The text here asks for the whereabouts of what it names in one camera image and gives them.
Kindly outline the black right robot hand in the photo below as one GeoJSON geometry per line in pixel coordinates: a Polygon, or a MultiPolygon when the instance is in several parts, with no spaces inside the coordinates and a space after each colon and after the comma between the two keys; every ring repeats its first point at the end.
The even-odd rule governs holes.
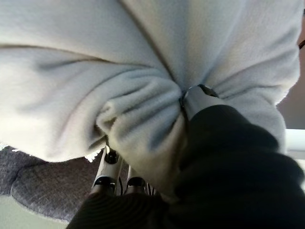
{"type": "Polygon", "coordinates": [[[174,182],[177,201],[115,197],[102,184],[70,229],[302,229],[305,175],[265,129],[202,84],[183,93],[187,146],[174,182]]]}

